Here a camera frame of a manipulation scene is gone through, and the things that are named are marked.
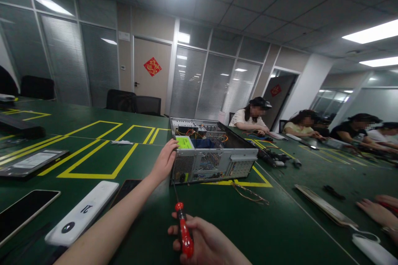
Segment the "red screwdriver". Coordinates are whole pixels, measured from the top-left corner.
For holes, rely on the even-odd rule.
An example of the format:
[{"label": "red screwdriver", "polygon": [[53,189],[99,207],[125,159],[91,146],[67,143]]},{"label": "red screwdriver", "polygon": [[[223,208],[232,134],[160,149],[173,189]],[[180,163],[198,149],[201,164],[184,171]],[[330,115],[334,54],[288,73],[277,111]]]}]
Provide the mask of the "red screwdriver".
[{"label": "red screwdriver", "polygon": [[194,254],[194,242],[191,238],[191,234],[189,233],[187,227],[187,215],[184,212],[184,204],[180,202],[180,200],[178,200],[178,195],[177,195],[177,190],[175,189],[174,180],[173,180],[173,186],[174,186],[175,196],[177,198],[175,211],[177,211],[177,217],[180,221],[180,226],[178,228],[178,231],[180,234],[182,253],[187,255],[187,258],[190,259]]}]

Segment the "ceiling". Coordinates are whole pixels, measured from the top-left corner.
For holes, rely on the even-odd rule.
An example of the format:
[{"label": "ceiling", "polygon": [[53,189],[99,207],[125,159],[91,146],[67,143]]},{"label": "ceiling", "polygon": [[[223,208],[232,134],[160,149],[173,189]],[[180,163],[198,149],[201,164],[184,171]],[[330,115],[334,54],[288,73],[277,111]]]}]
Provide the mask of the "ceiling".
[{"label": "ceiling", "polygon": [[367,70],[358,62],[398,56],[398,36],[364,45],[341,38],[397,19],[398,0],[125,1],[337,58],[332,73]]}]

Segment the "table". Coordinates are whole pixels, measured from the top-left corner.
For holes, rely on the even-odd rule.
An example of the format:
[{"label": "table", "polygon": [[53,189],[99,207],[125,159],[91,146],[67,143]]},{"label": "table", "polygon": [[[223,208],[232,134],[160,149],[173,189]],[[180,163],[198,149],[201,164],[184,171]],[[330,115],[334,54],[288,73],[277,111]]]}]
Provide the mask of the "table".
[{"label": "table", "polygon": [[[143,179],[171,138],[169,120],[162,117],[48,101],[20,102],[7,114],[45,127],[47,136],[3,149],[0,166],[40,147],[67,149],[71,155],[28,181],[1,180],[0,210],[34,189],[60,190],[62,194],[0,248],[0,257],[46,223],[57,224],[101,180],[122,184],[125,179]],[[0,140],[5,138],[10,139],[0,135]],[[136,144],[111,145],[111,140]],[[372,198],[380,193],[398,197],[395,169],[384,162],[374,166],[358,160],[360,165],[323,149],[315,155],[293,140],[277,141],[275,145],[299,158],[302,168],[289,164],[280,171],[259,161],[247,179],[238,179],[238,183],[267,199],[269,206],[241,197],[223,181],[178,186],[186,212],[216,225],[253,264],[371,264],[352,244],[348,229],[334,224],[297,193],[293,186],[297,183],[318,193],[358,223],[360,229],[378,235],[382,244],[398,255],[378,225],[354,205],[361,197]],[[325,184],[347,200],[340,202],[324,193],[321,188]],[[177,264],[179,254],[172,250],[174,238],[167,235],[167,228],[176,223],[171,217],[175,203],[174,190],[164,181],[149,198],[111,264]],[[42,237],[20,264],[44,263],[55,249]]]}]

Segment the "doorway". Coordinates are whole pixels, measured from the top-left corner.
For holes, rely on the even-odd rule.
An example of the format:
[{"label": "doorway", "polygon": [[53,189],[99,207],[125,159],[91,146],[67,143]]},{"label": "doorway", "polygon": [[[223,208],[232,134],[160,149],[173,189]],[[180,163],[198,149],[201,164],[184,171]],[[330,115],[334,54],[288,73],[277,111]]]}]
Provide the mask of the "doorway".
[{"label": "doorway", "polygon": [[272,72],[263,96],[266,101],[269,101],[272,109],[268,110],[262,116],[264,123],[270,130],[273,130],[277,126],[278,118],[298,77],[298,74],[276,68]]},{"label": "doorway", "polygon": [[[171,45],[134,38],[134,93],[161,98],[161,115],[166,107],[170,57]],[[162,68],[153,76],[144,66],[152,58]]]}]

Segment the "fluorescent light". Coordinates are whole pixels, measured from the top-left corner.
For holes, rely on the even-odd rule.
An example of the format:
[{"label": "fluorescent light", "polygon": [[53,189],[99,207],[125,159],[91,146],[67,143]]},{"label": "fluorescent light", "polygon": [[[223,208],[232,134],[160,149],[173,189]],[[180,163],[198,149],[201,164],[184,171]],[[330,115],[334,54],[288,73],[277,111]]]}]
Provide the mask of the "fluorescent light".
[{"label": "fluorescent light", "polygon": [[102,39],[102,40],[110,44],[117,44],[115,41],[111,41],[110,39]]},{"label": "fluorescent light", "polygon": [[369,43],[398,35],[398,20],[372,27],[357,33],[343,36],[344,39],[358,43]]},{"label": "fluorescent light", "polygon": [[398,57],[390,57],[390,58],[362,61],[360,63],[365,64],[367,66],[371,66],[371,67],[395,65],[395,64],[398,64]]},{"label": "fluorescent light", "polygon": [[36,0],[36,1],[39,2],[40,4],[44,5],[48,9],[51,9],[52,11],[59,12],[61,14],[66,14],[66,15],[73,16],[73,14],[71,14],[65,8],[63,8],[63,7],[59,6],[58,4],[56,4],[53,0]]},{"label": "fluorescent light", "polygon": [[189,43],[190,35],[182,32],[178,32],[178,41],[183,43]]}]

